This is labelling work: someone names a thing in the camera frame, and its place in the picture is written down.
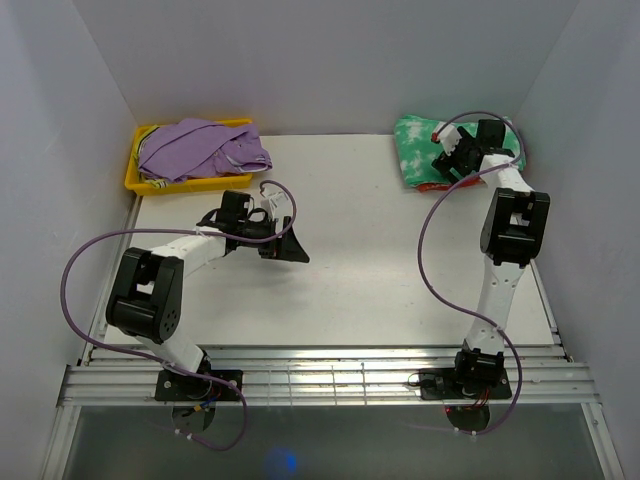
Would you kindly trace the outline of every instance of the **purple cloth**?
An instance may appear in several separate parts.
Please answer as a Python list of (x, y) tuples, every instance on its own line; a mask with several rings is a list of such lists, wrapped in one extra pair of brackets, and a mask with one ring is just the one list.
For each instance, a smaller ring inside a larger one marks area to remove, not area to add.
[(158, 128), (138, 160), (142, 174), (172, 183), (269, 169), (271, 158), (253, 124), (230, 128), (197, 118)]

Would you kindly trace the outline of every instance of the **cloth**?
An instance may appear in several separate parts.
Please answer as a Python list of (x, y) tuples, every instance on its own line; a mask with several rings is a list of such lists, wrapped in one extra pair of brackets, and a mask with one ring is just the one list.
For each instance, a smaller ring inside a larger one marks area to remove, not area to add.
[[(394, 128), (396, 150), (404, 181), (410, 187), (418, 188), (421, 191), (446, 190), (451, 185), (449, 180), (431, 166), (431, 163), (442, 153), (442, 145), (431, 141), (431, 134), (439, 123), (439, 120), (407, 115), (398, 120)], [(473, 136), (476, 135), (478, 129), (478, 124), (475, 122), (455, 123), (454, 125), (466, 128)], [(520, 152), (518, 139), (509, 128), (507, 128), (504, 137), (503, 148), (511, 150), (515, 155)], [(522, 170), (525, 163), (523, 155), (518, 162), (518, 169)], [(477, 179), (468, 185), (480, 182), (481, 180)]]
[(151, 129), (139, 142), (137, 153), (140, 173), (170, 183), (272, 167), (269, 153), (262, 148), (258, 130), (251, 123), (230, 128), (187, 118)]

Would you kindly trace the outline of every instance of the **white wall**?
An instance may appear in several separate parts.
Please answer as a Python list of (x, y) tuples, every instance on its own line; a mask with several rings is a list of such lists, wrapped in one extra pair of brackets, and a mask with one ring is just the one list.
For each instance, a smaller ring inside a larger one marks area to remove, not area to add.
[[(75, 247), (120, 227), (135, 126), (70, 0), (0, 2), (0, 478), (37, 478), (81, 342), (57, 291)], [(88, 328), (113, 244), (74, 275)]]
[(528, 180), (552, 201), (541, 274), (627, 478), (640, 478), (639, 86), (640, 4), (582, 0), (516, 119)]
[(391, 132), (405, 113), (514, 115), (577, 0), (74, 0), (140, 124)]

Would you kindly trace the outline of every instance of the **green cloth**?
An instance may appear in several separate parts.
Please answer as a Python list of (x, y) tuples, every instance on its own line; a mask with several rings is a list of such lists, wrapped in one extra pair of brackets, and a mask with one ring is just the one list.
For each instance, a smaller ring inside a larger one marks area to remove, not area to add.
[[(405, 182), (410, 187), (425, 183), (450, 185), (450, 182), (431, 166), (431, 163), (442, 153), (442, 145), (431, 141), (431, 134), (438, 123), (440, 123), (439, 120), (429, 120), (415, 115), (407, 115), (396, 122), (393, 133), (400, 169)], [(478, 124), (475, 122), (454, 125), (466, 128), (473, 136), (478, 129)], [(515, 155), (520, 152), (518, 139), (509, 128), (505, 134), (503, 147), (511, 150)], [(524, 166), (523, 155), (518, 162), (518, 168), (522, 170)]]

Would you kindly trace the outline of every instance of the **yellow plastic bin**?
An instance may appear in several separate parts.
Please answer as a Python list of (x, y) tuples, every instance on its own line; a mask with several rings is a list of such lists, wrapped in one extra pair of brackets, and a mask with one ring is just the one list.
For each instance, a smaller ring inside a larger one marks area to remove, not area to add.
[[(237, 118), (233, 120), (216, 120), (228, 127), (238, 127), (251, 123), (250, 118)], [(145, 178), (138, 172), (138, 166), (134, 159), (135, 145), (138, 139), (144, 135), (152, 126), (139, 127), (133, 139), (131, 154), (129, 155), (129, 165), (127, 166), (127, 175), (124, 178), (124, 186), (128, 190), (133, 190), (138, 195), (167, 195), (169, 193), (190, 193), (190, 192), (207, 192), (210, 190), (227, 190), (230, 188), (248, 188), (251, 185), (253, 174), (245, 173), (242, 175), (225, 175), (216, 178), (194, 178), (183, 183), (169, 184), (164, 188), (154, 187), (150, 183), (145, 182)]]

